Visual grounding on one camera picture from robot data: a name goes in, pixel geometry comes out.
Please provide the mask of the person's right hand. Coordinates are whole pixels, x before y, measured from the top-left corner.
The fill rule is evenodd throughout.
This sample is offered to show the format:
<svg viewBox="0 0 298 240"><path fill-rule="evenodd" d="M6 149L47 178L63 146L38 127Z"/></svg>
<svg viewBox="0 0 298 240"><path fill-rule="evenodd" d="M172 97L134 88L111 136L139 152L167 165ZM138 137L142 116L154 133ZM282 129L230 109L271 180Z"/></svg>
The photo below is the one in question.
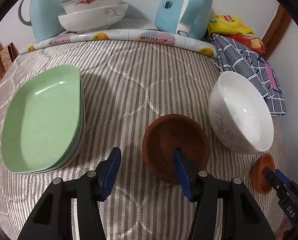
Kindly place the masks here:
<svg viewBox="0 0 298 240"><path fill-rule="evenodd" d="M274 235L276 240L297 239L295 228L287 217L282 220Z"/></svg>

